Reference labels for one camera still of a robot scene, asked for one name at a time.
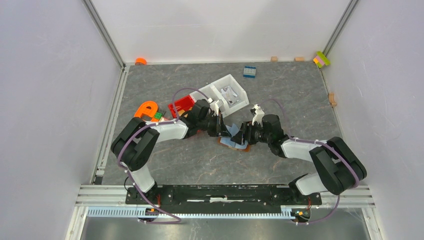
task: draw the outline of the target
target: gray floor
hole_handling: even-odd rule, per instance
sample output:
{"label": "gray floor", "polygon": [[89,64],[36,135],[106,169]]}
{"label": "gray floor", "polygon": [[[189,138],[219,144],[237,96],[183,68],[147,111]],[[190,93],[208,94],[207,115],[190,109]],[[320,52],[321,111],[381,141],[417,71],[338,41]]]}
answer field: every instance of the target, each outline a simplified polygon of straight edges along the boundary
{"label": "gray floor", "polygon": [[[244,66],[257,67],[256,78],[244,78]],[[129,69],[114,138],[126,126],[145,101],[155,101],[171,116],[168,104],[181,88],[201,88],[232,74],[247,92],[250,106],[226,117],[225,123],[250,121],[253,104],[269,98],[281,101],[290,118],[292,133],[299,138],[326,140],[340,136],[334,112],[320,71],[313,62],[207,63],[132,66]],[[178,98],[188,95],[181,93]],[[275,103],[262,105],[267,114],[280,116]],[[232,184],[288,183],[300,175],[315,172],[312,163],[273,155],[268,146],[258,143],[250,152],[231,150],[217,143],[206,133],[189,139],[158,143],[148,167],[158,184]],[[121,185],[126,174],[116,166],[116,157],[109,154],[103,185]]]}
{"label": "gray floor", "polygon": [[[328,209],[313,209],[312,218]],[[361,209],[338,209],[323,222],[296,226],[285,219],[183,219],[179,225],[144,225],[135,218],[88,217],[82,240],[369,240]]]}

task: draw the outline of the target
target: white wall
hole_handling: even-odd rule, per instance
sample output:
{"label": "white wall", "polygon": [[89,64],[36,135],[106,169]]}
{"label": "white wall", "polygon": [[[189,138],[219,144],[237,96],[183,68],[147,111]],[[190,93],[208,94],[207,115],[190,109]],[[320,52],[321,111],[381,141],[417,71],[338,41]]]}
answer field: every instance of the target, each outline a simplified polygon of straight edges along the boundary
{"label": "white wall", "polygon": [[349,0],[93,0],[124,61],[312,59]]}
{"label": "white wall", "polygon": [[324,70],[387,239],[424,235],[424,1],[360,1]]}
{"label": "white wall", "polygon": [[60,240],[120,69],[82,1],[0,9],[0,239]]}

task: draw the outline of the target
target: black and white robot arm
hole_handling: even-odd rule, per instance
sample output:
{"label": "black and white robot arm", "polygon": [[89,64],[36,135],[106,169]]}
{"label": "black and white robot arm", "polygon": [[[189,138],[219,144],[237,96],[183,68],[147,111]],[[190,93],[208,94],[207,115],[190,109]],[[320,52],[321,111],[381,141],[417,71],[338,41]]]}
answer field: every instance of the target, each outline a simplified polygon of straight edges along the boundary
{"label": "black and white robot arm", "polygon": [[[133,141],[128,145],[122,155],[121,164],[128,168],[134,182],[143,192],[146,193],[155,185],[146,163],[156,143],[189,138],[199,130],[207,131],[211,137],[231,137],[218,107],[219,102],[198,100],[192,110],[183,114],[174,124],[151,126],[136,136],[140,138],[137,143]],[[250,111],[253,114],[252,121],[243,122],[240,131],[232,136],[232,141],[238,144],[248,142],[250,145],[257,142],[267,143],[271,152],[279,157],[301,159],[315,165],[316,173],[300,176],[289,184],[294,194],[307,196],[329,191],[339,195],[354,186],[355,178],[352,173],[342,162],[335,162],[337,157],[317,144],[318,141],[312,143],[296,141],[296,138],[284,134],[277,115],[265,115],[258,105]],[[113,141],[112,152],[118,156],[130,137],[150,123],[134,117]],[[367,176],[364,166],[340,137],[320,142],[334,148],[348,162],[359,180]]]}

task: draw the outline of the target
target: white plastic box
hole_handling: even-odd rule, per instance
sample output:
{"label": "white plastic box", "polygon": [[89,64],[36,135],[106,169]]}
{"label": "white plastic box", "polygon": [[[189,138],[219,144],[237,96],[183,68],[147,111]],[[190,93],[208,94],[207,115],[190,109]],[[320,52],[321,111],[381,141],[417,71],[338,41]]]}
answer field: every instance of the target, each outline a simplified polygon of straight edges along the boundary
{"label": "white plastic box", "polygon": [[[230,86],[231,89],[238,95],[238,101],[235,102],[233,105],[230,105],[224,98],[224,96],[221,94],[221,89],[228,86]],[[221,110],[222,116],[224,118],[234,113],[235,111],[238,111],[249,105],[249,99],[248,95],[246,94],[246,91],[240,86],[240,84],[234,79],[231,74],[228,74],[210,83],[209,85],[200,88],[199,90],[214,101],[221,100],[222,105],[219,107],[219,110]],[[190,97],[192,97],[194,101],[205,99],[205,97],[197,91],[190,93]]]}

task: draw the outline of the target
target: red box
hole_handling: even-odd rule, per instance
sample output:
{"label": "red box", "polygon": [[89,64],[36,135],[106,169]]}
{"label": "red box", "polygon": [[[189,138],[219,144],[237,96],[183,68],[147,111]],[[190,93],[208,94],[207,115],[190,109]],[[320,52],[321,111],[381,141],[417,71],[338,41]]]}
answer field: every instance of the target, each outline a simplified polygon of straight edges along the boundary
{"label": "red box", "polygon": [[[175,101],[175,107],[177,112],[184,110],[185,112],[188,111],[191,107],[193,107],[195,104],[195,101],[193,100],[193,98],[190,95],[187,95],[183,98],[180,98],[178,100]],[[175,111],[174,111],[174,107],[172,106],[172,103],[168,104],[168,108],[171,111],[171,114],[174,118],[177,117]]]}

